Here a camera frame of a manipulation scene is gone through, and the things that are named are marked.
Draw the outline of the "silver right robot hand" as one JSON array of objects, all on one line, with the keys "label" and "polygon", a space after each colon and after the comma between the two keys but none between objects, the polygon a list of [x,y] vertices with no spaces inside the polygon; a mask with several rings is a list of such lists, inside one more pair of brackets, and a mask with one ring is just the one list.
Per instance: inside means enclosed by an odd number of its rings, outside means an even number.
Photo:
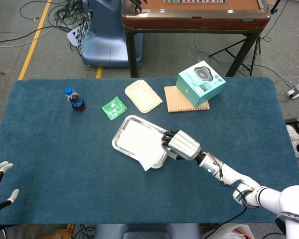
[{"label": "silver right robot hand", "polygon": [[192,161],[201,150],[200,143],[182,130],[164,132],[161,146],[167,155],[175,160]]}]

